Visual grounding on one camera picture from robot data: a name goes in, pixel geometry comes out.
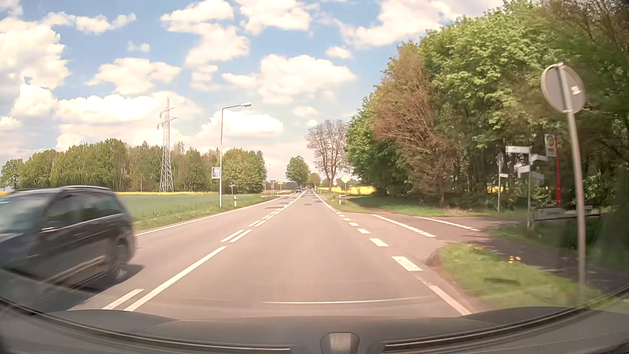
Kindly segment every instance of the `distant car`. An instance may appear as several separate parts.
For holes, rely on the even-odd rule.
[[[96,289],[124,280],[136,250],[132,222],[108,188],[17,190],[0,198],[0,296],[20,303],[30,294],[17,286],[24,279]]]

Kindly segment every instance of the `lamp post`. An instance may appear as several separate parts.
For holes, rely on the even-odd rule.
[[[223,207],[223,114],[225,110],[236,107],[251,107],[251,102],[241,103],[236,106],[224,107],[221,110],[221,162],[218,167],[221,170],[221,176],[218,178],[218,207]]]

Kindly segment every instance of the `sky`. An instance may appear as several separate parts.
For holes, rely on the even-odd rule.
[[[0,0],[0,166],[117,138],[262,150],[270,180],[349,120],[402,41],[501,0]]]

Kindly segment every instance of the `green field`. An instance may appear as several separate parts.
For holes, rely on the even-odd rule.
[[[223,208],[218,207],[217,194],[121,194],[137,231],[195,219],[234,209],[233,197],[223,195]],[[238,207],[270,200],[259,194],[237,195]]]

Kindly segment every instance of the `treeline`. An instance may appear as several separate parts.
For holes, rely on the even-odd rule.
[[[629,8],[622,0],[507,1],[398,47],[347,127],[346,160],[379,193],[442,207],[495,207],[496,155],[505,146],[545,154],[559,139],[564,203],[574,203],[565,114],[546,102],[542,71],[562,61],[584,81],[577,113],[586,200],[606,203],[629,164]],[[555,163],[536,163],[545,183],[535,205],[554,203]],[[506,155],[502,205],[526,205],[526,156]]]
[[[211,168],[219,166],[218,149],[201,154],[183,142],[174,144],[171,170],[175,191],[218,191]],[[94,185],[114,191],[159,191],[162,147],[129,146],[118,139],[81,144],[65,152],[37,152],[28,160],[13,159],[2,167],[1,186],[51,188]],[[223,154],[223,191],[258,193],[263,190],[266,169],[262,151],[229,149]]]

